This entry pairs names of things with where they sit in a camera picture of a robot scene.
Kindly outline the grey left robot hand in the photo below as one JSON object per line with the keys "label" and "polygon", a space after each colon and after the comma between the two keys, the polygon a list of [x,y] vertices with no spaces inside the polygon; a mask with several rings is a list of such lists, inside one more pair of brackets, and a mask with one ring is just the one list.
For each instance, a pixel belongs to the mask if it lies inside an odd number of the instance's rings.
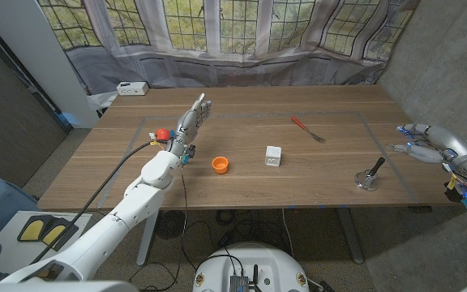
{"label": "grey left robot hand", "polygon": [[174,138],[170,140],[165,148],[166,151],[180,157],[198,134],[198,129],[210,116],[212,103],[205,101],[205,94],[201,93],[194,104],[177,122]]}

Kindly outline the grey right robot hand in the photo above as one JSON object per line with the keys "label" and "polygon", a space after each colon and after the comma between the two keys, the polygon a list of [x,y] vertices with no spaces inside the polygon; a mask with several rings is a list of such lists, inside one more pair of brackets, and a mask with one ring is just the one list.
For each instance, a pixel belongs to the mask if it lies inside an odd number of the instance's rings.
{"label": "grey right robot hand", "polygon": [[406,153],[414,159],[428,164],[443,164],[467,180],[467,141],[446,128],[411,123],[399,126],[398,131],[407,138],[418,140],[407,144],[389,144],[393,152]]}

